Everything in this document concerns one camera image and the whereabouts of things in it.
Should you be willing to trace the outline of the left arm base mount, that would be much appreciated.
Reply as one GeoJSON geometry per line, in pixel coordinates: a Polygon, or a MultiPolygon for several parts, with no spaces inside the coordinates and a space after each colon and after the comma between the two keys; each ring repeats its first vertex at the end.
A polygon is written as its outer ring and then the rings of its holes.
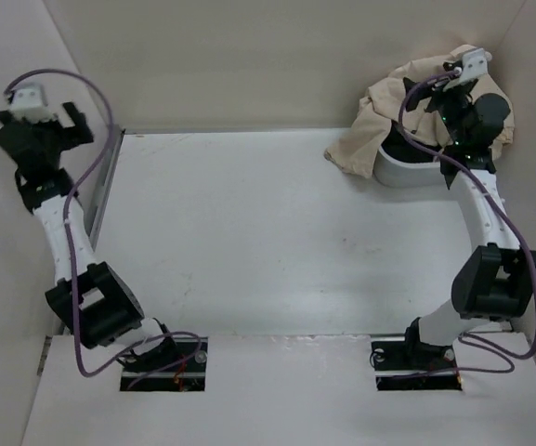
{"type": "Polygon", "coordinates": [[[119,360],[121,392],[203,392],[208,365],[208,338],[175,336],[153,351],[119,360]]]}

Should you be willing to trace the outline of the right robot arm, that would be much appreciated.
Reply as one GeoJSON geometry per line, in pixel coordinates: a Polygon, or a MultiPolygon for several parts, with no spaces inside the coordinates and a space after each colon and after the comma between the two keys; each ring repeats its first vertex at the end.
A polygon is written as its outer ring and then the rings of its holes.
{"type": "Polygon", "coordinates": [[[516,360],[536,353],[536,322],[532,344],[522,353],[472,332],[489,321],[518,318],[529,305],[536,310],[536,251],[504,210],[490,148],[503,131],[510,107],[494,93],[472,99],[476,83],[458,83],[455,71],[420,83],[404,79],[403,84],[406,96],[399,115],[426,100],[426,111],[437,113],[449,132],[450,145],[437,154],[440,173],[460,205],[472,253],[453,279],[449,301],[406,329],[401,357],[421,375],[429,375],[459,341],[496,354],[510,373],[516,360]]]}

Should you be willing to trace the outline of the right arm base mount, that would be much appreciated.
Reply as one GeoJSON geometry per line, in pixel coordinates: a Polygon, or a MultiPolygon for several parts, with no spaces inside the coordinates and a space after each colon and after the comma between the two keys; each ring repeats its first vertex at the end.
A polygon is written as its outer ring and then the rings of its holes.
{"type": "Polygon", "coordinates": [[[375,338],[371,347],[370,364],[379,391],[462,390],[451,348],[413,348],[400,337],[375,338]]]}

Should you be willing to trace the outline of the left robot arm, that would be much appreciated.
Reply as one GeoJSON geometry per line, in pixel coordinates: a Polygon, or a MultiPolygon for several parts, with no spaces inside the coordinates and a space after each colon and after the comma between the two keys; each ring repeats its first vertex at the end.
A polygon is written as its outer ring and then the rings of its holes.
{"type": "Polygon", "coordinates": [[[174,337],[165,324],[146,323],[132,290],[108,263],[95,258],[79,193],[60,165],[63,152],[92,143],[94,135],[74,103],[62,107],[70,126],[42,104],[0,111],[0,148],[16,165],[17,191],[45,230],[54,261],[46,302],[79,349],[120,343],[124,352],[116,361],[128,371],[169,370],[183,361],[174,337]]]}

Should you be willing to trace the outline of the beige trousers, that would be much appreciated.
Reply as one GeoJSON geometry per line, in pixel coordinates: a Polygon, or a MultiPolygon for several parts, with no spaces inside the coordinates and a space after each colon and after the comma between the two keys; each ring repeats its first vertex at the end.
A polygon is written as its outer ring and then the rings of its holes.
{"type": "MultiPolygon", "coordinates": [[[[390,72],[383,80],[369,86],[360,99],[359,111],[355,121],[335,143],[324,153],[326,160],[332,162],[347,174],[370,178],[373,175],[375,157],[386,139],[389,139],[394,124],[397,123],[399,107],[406,92],[403,78],[414,82],[422,81],[433,74],[443,72],[444,62],[455,62],[463,53],[475,49],[462,45],[448,54],[424,59],[413,59],[390,72]]],[[[471,97],[477,99],[482,94],[495,93],[506,99],[511,112],[504,122],[502,133],[491,145],[493,161],[498,159],[503,147],[513,143],[516,123],[513,104],[489,74],[483,76],[474,87],[471,97]]],[[[450,135],[436,113],[425,113],[428,99],[421,102],[416,111],[404,115],[404,126],[412,132],[414,139],[433,150],[445,149],[451,142],[450,135]]]]}

